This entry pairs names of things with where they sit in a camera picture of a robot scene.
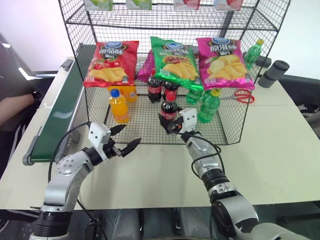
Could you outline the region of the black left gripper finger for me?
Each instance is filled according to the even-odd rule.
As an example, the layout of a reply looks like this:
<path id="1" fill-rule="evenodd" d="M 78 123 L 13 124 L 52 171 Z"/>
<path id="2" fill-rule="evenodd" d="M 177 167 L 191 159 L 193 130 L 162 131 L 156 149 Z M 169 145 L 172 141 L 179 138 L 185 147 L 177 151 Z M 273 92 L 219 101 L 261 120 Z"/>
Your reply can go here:
<path id="1" fill-rule="evenodd" d="M 125 124 L 118 124 L 110 128 L 110 135 L 115 136 L 120 133 L 126 127 Z"/>
<path id="2" fill-rule="evenodd" d="M 142 138 L 140 137 L 129 142 L 127 146 L 121 150 L 121 156 L 124 158 L 129 155 L 140 144 L 141 140 Z"/>

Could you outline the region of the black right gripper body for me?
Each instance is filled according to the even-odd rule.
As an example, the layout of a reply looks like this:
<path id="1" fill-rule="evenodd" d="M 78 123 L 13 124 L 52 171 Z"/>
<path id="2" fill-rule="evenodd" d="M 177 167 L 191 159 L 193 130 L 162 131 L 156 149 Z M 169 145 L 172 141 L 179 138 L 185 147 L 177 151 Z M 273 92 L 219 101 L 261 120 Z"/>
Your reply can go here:
<path id="1" fill-rule="evenodd" d="M 177 119 L 165 120 L 165 131 L 167 134 L 175 134 L 182 129 L 183 117 Z"/>

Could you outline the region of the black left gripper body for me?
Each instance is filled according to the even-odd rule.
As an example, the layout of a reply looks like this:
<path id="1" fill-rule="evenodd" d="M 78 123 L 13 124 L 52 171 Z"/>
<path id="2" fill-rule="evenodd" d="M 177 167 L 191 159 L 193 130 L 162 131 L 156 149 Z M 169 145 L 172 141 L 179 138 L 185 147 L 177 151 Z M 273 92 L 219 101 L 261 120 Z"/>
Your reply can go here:
<path id="1" fill-rule="evenodd" d="M 112 138 L 109 138 L 106 143 L 103 144 L 102 150 L 106 156 L 106 159 L 109 160 L 113 157 L 125 157 L 124 151 L 115 147 L 115 141 Z"/>

